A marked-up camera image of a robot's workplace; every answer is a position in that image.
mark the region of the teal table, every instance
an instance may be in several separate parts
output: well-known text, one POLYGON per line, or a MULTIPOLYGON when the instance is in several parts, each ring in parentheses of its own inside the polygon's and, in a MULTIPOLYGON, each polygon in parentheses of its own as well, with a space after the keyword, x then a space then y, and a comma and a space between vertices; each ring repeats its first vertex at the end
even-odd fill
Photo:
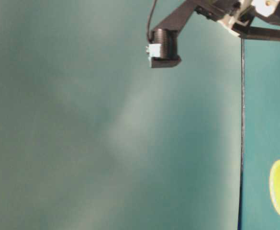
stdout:
POLYGON ((269 171, 280 159, 280 43, 245 41, 245 153, 241 229, 280 230, 269 171))
POLYGON ((151 4, 0 0, 0 230, 236 229, 240 39, 195 15, 150 69, 151 4))

